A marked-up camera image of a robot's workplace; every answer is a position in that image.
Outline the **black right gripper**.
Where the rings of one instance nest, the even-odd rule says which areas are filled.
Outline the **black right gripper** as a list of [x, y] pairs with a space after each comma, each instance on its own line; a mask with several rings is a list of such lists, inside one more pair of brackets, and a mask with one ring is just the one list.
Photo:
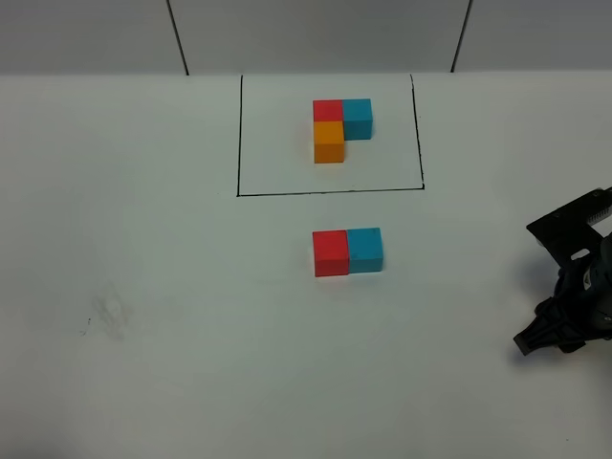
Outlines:
[[586, 339], [611, 340], [611, 239], [559, 270], [555, 294], [535, 307], [534, 320], [514, 337], [523, 356], [556, 347], [570, 354]]

